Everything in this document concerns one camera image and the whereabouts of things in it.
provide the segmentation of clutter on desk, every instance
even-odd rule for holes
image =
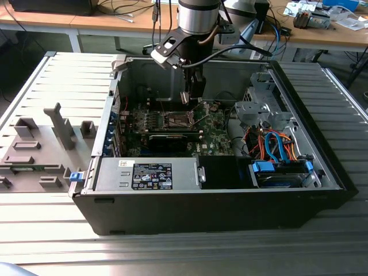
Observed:
[[[365,27],[364,22],[353,18],[345,18],[343,20],[337,21],[336,23],[351,30],[360,30]]]
[[[310,5],[310,4],[304,4],[304,3],[294,3],[294,2],[290,2],[287,3],[285,11],[283,12],[283,14],[285,16],[291,16],[291,17],[295,17],[297,15],[297,13],[299,12],[299,10],[309,10],[309,11],[314,11],[316,9],[316,5]]]
[[[354,11],[365,4],[363,0],[323,0],[323,5],[319,1],[300,0],[288,3],[283,14],[294,17],[294,27],[300,29],[328,29],[331,21],[336,21],[351,30],[360,30],[368,28],[368,16],[358,17]]]
[[[299,10],[293,21],[294,27],[327,29],[330,24],[329,16],[320,11]]]

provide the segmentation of table leg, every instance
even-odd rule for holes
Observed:
[[[115,40],[115,49],[120,51],[121,50],[120,37],[114,36],[114,40]]]
[[[81,37],[77,34],[69,34],[70,44],[75,53],[83,53]]]

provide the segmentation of blue latch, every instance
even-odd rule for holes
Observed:
[[[83,182],[84,181],[83,175],[84,175],[84,172],[83,171],[80,171],[80,172],[72,172],[70,174],[69,180],[71,182]]]
[[[265,171],[275,171],[275,167],[271,162],[267,161],[257,161],[253,165],[253,171],[255,173],[265,172]]]
[[[313,171],[313,164],[311,161],[305,162],[305,165],[309,172]]]

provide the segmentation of blue clip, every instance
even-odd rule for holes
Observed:
[[[106,137],[107,138],[111,138],[111,137],[113,137],[114,136],[114,132],[112,132],[112,131],[107,131],[106,132]]]
[[[257,161],[253,165],[253,171],[255,173],[265,172],[265,171],[275,171],[275,167],[271,162],[267,161]]]
[[[313,171],[313,164],[311,161],[307,161],[305,162],[306,168],[308,169],[309,172]]]
[[[71,182],[83,182],[84,179],[83,179],[83,171],[80,171],[80,172],[72,172],[70,174],[70,177],[69,177],[69,180]]]
[[[115,112],[111,112],[110,116],[112,117],[112,119],[116,119],[117,118],[117,114]]]

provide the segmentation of black connector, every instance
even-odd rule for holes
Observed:
[[[281,27],[279,31],[282,36],[290,36],[292,34],[292,30],[287,27]]]
[[[159,19],[159,7],[158,5],[155,5],[154,10],[152,12],[152,21],[156,23],[158,19]]]

